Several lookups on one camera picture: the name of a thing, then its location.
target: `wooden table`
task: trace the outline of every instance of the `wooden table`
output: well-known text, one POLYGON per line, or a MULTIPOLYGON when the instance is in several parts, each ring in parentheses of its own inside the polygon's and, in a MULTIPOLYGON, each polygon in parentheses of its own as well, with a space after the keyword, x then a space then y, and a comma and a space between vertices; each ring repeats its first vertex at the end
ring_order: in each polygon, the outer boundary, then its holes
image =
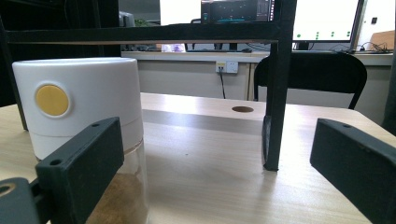
MULTIPOLYGON (((262 169, 265 103, 142 93, 150 223, 369 223, 309 163, 317 118, 396 147, 357 111, 287 105, 279 171, 262 169), (235 112, 247 106, 253 112, 235 112)), ((35 179, 18 108, 0 108, 0 179, 35 179)))

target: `black shelf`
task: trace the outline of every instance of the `black shelf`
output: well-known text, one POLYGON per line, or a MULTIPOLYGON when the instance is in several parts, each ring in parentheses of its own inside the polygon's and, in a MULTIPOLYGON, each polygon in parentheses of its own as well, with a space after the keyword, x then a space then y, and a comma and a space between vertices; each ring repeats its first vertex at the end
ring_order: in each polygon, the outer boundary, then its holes
MULTIPOLYGON (((67 30, 6 30, 0 20, 0 50, 5 55, 10 79, 10 46, 22 45, 120 45, 170 43, 270 43, 272 62, 267 88, 267 105, 262 125, 264 168, 278 170, 286 107, 292 32, 297 0, 274 0, 274 20, 226 24, 178 24, 154 27, 96 28, 67 30)), ((18 89, 14 92, 19 98, 18 89)), ((17 99, 24 122, 21 101, 17 99)))

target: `white cylinder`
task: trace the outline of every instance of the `white cylinder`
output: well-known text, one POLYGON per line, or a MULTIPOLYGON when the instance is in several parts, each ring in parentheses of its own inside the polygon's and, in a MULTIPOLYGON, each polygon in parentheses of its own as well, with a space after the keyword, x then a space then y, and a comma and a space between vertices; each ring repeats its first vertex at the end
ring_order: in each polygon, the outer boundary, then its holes
POLYGON ((12 64, 35 155, 44 159, 88 125, 120 117, 128 150, 143 138, 137 61, 80 58, 12 64))

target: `yellow circle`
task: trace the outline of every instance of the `yellow circle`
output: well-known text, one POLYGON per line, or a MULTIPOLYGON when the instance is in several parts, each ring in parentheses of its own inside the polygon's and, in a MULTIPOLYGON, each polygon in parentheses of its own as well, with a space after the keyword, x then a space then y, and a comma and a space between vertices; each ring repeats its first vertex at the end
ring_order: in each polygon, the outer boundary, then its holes
POLYGON ((62 115, 69 107, 66 93, 54 85, 46 85, 38 89, 35 101, 44 113, 52 116, 62 115))

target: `chair backrest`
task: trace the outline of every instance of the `chair backrest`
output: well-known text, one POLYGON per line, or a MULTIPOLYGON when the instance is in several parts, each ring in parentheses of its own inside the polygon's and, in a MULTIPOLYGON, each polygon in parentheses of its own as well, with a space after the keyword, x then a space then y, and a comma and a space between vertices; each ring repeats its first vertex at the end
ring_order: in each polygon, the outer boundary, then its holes
MULTIPOLYGON (((259 98, 259 86, 268 85, 270 57, 262 59, 255 69, 255 101, 259 98)), ((366 80, 366 67, 352 55, 333 51, 294 51, 291 54, 290 89, 353 93, 348 108, 354 109, 366 80)))

